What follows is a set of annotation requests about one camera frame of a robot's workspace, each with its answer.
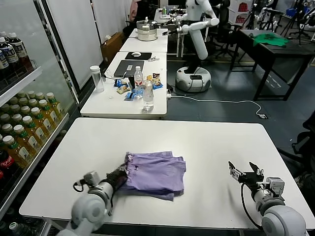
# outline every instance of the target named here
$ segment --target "folded purple shirt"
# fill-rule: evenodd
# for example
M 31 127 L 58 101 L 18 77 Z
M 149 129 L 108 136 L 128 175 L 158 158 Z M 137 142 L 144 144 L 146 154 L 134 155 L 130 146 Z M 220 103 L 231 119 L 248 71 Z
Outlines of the folded purple shirt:
M 183 157 L 174 157 L 171 151 L 156 153 L 127 153 L 124 193 L 146 195 L 165 200 L 184 192 L 183 176 L 186 163 Z

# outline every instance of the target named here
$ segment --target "plastic bottle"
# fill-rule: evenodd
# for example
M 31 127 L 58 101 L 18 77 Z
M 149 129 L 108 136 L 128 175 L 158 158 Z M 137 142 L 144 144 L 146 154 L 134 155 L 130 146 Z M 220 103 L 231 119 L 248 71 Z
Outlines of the plastic bottle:
M 6 60 L 3 52 L 0 50 L 0 81 L 7 79 L 12 74 L 9 63 Z
M 31 117 L 33 116 L 29 106 L 21 107 L 21 115 L 24 117 L 25 116 L 31 116 Z
M 95 84 L 96 92 L 104 91 L 104 84 L 102 75 L 100 73 L 100 68 L 97 65 L 93 65 L 90 67 L 90 71 L 92 72 L 93 81 Z
M 29 152 L 25 147 L 19 145 L 12 136 L 5 136 L 3 142 L 8 146 L 8 153 L 13 157 L 15 162 L 24 169 L 32 160 Z
M 11 99 L 9 100 L 11 105 L 16 105 L 19 103 L 19 100 L 17 97 L 11 97 Z
M 2 132 L 3 132 L 3 134 L 6 135 L 6 136 L 7 136 L 7 135 L 11 135 L 13 138 L 16 137 L 16 133 L 14 132 L 13 127 L 12 127 L 11 124 L 4 124 L 4 125 L 2 126 Z
M 45 99 L 44 94 L 43 94 L 42 92 L 38 92 L 38 93 L 36 94 L 36 100 L 37 100 L 37 101 L 40 101 L 40 100 L 43 100 L 43 99 Z
M 9 42 L 9 37 L 6 35 L 5 31 L 0 32 L 0 37 L 5 38 L 5 42 L 8 43 Z
M 43 111 L 44 117 L 50 118 L 52 122 L 52 126 L 56 128 L 58 124 L 60 123 L 60 120 L 57 117 L 56 112 L 50 108 L 50 106 L 48 105 L 48 102 L 44 99 L 39 101 L 39 106 Z
M 62 118 L 64 117 L 64 110 L 63 110 L 63 107 L 61 106 L 60 102 L 58 102 L 55 99 L 55 96 L 52 92 L 47 93 L 46 96 L 47 96 L 48 101 L 51 104 L 52 108 L 56 112 L 58 118 L 60 120 L 62 120 Z
M 21 107 L 18 104 L 11 105 L 10 108 L 14 114 L 19 114 L 21 112 Z
M 29 134 L 33 134 L 38 143 L 43 146 L 47 141 L 47 135 L 44 133 L 41 127 L 36 126 L 35 122 L 30 116 L 23 117 L 23 123 L 25 129 Z
M 20 114 L 13 115 L 12 119 L 13 119 L 15 125 L 18 125 L 18 124 L 23 125 L 22 116 Z
M 26 93 L 24 92 L 24 90 L 21 90 L 21 91 L 19 91 L 19 92 L 17 93 L 17 96 L 18 96 L 19 98 L 26 97 Z
M 29 153 L 35 157 L 40 151 L 40 145 L 33 135 L 28 134 L 20 124 L 14 126 L 14 132 L 18 135 L 17 142 L 23 145 Z
M 140 66 L 136 66 L 136 72 L 134 73 L 134 85 L 137 98 L 143 97 L 143 74 Z
M 0 120 L 2 124 L 10 124 L 12 123 L 11 116 L 9 114 L 3 114 L 0 116 Z
M 14 158 L 6 150 L 0 150 L 0 170 L 8 177 L 14 176 L 17 172 L 22 172 Z
M 21 68 L 19 58 L 16 55 L 13 46 L 9 43 L 6 43 L 5 38 L 3 37 L 0 37 L 0 50 L 3 52 L 12 71 L 17 71 L 18 69 Z
M 29 105 L 31 108 L 34 108 L 34 107 L 38 107 L 38 101 L 36 99 L 30 99 L 29 100 Z
M 153 107 L 154 107 L 153 84 L 152 81 L 146 80 L 144 82 L 143 109 L 146 111 L 151 111 L 153 110 Z
M 43 113 L 40 111 L 38 107 L 32 108 L 31 113 L 34 115 L 35 120 L 43 129 L 44 133 L 46 133 L 46 136 L 49 137 L 54 132 L 54 129 L 49 119 L 44 117 Z
M 2 107 L 1 107 L 1 115 L 3 115 L 3 114 L 9 114 L 9 115 L 11 115 L 12 114 L 12 112 L 11 112 L 11 110 L 10 110 L 10 105 L 9 104 L 4 104 Z
M 25 66 L 28 71 L 33 70 L 31 60 L 28 56 L 24 43 L 16 36 L 16 33 L 9 33 L 9 44 L 11 44 L 18 56 L 22 66 Z
M 25 224 L 13 222 L 9 226 L 14 236 L 36 236 L 36 231 Z
M 28 99 L 26 97 L 22 97 L 22 98 L 20 98 L 19 103 L 20 103 L 21 107 L 24 107 L 24 106 L 27 106 L 29 102 L 28 102 Z
M 29 96 L 29 99 L 36 98 L 36 94 L 34 91 L 28 91 L 28 96 Z
M 1 134 L 0 134 L 0 150 L 8 151 L 8 147 L 7 147 L 7 145 L 4 144 L 3 136 Z

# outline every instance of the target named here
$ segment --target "white humanoid robot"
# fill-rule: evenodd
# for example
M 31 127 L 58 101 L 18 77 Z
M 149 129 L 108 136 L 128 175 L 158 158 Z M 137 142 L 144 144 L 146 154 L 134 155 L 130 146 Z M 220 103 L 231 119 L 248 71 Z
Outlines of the white humanoid robot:
M 241 172 L 229 162 L 230 175 L 242 183 L 242 204 L 246 215 L 250 218 L 244 203 L 243 187 L 246 185 L 252 192 L 256 209 L 262 216 L 261 226 L 250 220 L 267 236 L 306 236 L 306 223 L 301 214 L 288 207 L 281 197 L 284 191 L 284 181 L 277 177 L 268 177 L 265 182 L 263 169 L 260 170 L 250 162 L 253 172 Z M 96 172 L 87 173 L 73 187 L 78 192 L 83 191 L 83 185 L 89 187 L 88 194 L 82 195 L 72 207 L 72 220 L 66 229 L 57 236 L 89 236 L 98 230 L 111 215 L 115 191 L 125 182 L 126 171 L 122 166 L 100 180 Z
M 208 51 L 200 30 L 217 26 L 219 19 L 216 17 L 209 0 L 187 0 L 186 9 L 187 13 L 183 16 L 177 16 L 173 19 L 173 22 L 188 21 L 192 22 L 192 24 L 183 25 L 176 31 L 171 31 L 170 33 L 189 33 L 199 59 L 204 60 L 208 57 Z M 211 19 L 201 22 L 200 19 L 203 13 L 211 16 Z M 176 87 L 187 92 L 202 92 L 210 87 L 210 72 L 199 67 L 198 64 L 199 62 L 196 62 L 190 67 L 183 67 L 177 70 Z

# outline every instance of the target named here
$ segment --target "computer mouse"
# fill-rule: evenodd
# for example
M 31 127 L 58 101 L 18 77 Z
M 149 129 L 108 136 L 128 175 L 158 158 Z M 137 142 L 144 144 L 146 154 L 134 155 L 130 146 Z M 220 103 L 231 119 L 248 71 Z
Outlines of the computer mouse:
M 141 53 L 140 52 L 134 52 L 131 54 L 133 57 L 137 58 L 139 56 L 141 56 Z

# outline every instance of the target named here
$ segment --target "black table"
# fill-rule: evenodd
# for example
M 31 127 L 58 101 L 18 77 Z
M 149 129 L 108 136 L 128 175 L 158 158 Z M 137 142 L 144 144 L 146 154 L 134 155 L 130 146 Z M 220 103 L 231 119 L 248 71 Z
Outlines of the black table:
M 235 33 L 237 46 L 230 70 L 233 69 L 234 63 L 237 57 L 238 49 L 241 48 L 247 53 L 254 61 L 255 64 L 252 67 L 254 72 L 257 65 L 265 70 L 262 80 L 258 86 L 257 92 L 254 96 L 254 101 L 258 98 L 283 98 L 286 101 L 292 93 L 297 82 L 303 75 L 304 71 L 311 62 L 314 52 L 309 51 L 302 46 L 289 41 L 285 47 L 272 46 L 266 44 L 257 44 L 253 46 L 253 38 L 249 36 L 252 33 L 257 36 L 262 33 L 271 33 L 266 30 L 246 30 L 242 29 Z M 283 81 L 289 85 L 285 95 L 260 95 L 270 71 L 274 72 Z

